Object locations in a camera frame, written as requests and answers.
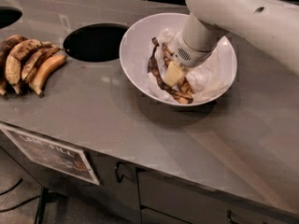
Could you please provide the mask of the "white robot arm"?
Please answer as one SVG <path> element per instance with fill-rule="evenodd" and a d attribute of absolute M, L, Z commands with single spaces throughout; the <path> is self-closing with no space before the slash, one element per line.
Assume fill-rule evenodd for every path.
<path fill-rule="evenodd" d="M 185 0 L 190 14 L 174 52 L 188 68 L 207 60 L 233 33 L 299 74 L 299 7 L 279 0 Z"/>

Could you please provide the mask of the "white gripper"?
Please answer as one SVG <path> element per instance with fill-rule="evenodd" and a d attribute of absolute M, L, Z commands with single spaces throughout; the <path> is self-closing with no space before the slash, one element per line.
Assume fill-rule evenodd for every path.
<path fill-rule="evenodd" d="M 179 33 L 171 42 L 170 48 L 182 65 L 194 68 L 204 63 L 211 56 L 217 44 L 218 38 L 213 35 L 185 35 Z M 175 62 L 171 62 L 167 67 L 164 83 L 174 87 L 183 77 L 183 69 Z"/>

